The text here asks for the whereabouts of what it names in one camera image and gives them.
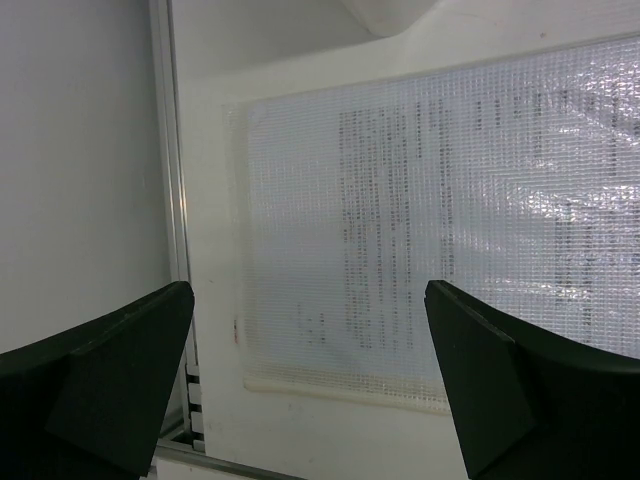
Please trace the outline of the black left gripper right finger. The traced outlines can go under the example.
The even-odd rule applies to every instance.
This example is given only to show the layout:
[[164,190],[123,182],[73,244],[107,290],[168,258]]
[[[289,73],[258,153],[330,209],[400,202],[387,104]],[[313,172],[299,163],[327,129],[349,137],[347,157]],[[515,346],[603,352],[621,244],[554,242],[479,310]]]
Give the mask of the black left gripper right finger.
[[501,312],[443,280],[425,308],[471,479],[636,479],[639,362]]

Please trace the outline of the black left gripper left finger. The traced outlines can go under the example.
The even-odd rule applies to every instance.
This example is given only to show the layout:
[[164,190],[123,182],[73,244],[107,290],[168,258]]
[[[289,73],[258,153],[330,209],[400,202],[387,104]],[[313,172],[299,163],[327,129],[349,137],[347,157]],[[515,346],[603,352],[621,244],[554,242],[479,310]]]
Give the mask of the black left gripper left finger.
[[2,354],[2,478],[146,476],[193,310],[177,281]]

